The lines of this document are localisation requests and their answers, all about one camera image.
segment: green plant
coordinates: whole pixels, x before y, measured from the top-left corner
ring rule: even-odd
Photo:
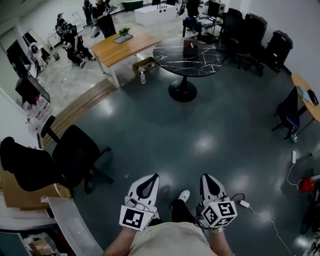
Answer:
[[[119,35],[125,37],[129,35],[130,27],[124,27],[123,29],[119,30]]]

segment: round table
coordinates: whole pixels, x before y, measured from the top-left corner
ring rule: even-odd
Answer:
[[[198,46],[197,54],[184,53],[185,41]],[[197,88],[187,77],[206,77],[221,68],[221,55],[216,49],[197,39],[176,37],[158,43],[153,49],[153,58],[163,69],[183,76],[182,81],[174,81],[169,86],[170,96],[179,102],[192,101],[197,96]]]

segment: wristwatch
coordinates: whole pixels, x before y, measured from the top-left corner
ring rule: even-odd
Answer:
[[[219,234],[224,230],[225,230],[225,227],[221,226],[221,227],[218,227],[218,228],[209,229],[209,233],[210,234]]]

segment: shoe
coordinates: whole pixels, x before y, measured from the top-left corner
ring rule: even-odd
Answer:
[[[85,66],[86,62],[84,60],[81,60],[80,67],[83,68]]]
[[[182,201],[186,202],[189,199],[189,197],[190,197],[190,191],[184,190],[181,192],[178,199],[181,199]]]

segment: epoxy floor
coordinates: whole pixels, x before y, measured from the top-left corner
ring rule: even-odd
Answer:
[[[74,189],[74,201],[94,238],[105,249],[117,236],[124,197],[139,178],[160,175],[156,206],[160,217],[170,221],[170,203],[184,189],[191,191],[186,204],[195,213],[200,176],[208,173],[228,195],[244,193],[255,212],[275,222],[292,255],[302,255],[306,238],[312,237],[299,235],[311,196],[300,194],[286,178],[291,151],[299,157],[318,149],[320,133],[318,125],[311,125],[291,144],[283,140],[285,128],[271,131],[280,122],[273,117],[275,108],[293,87],[290,76],[266,67],[260,78],[226,61],[214,75],[188,79],[198,94],[185,103],[168,94],[177,79],[157,67],[146,74],[146,84],[132,80],[75,123],[101,149],[113,149],[112,160],[100,169],[114,183],[94,175],[91,194],[85,194],[83,184]],[[301,125],[308,118],[304,114]],[[298,162],[289,179],[295,183],[305,175],[305,164]],[[238,217],[225,230],[235,255],[289,255],[269,221],[236,205]]]

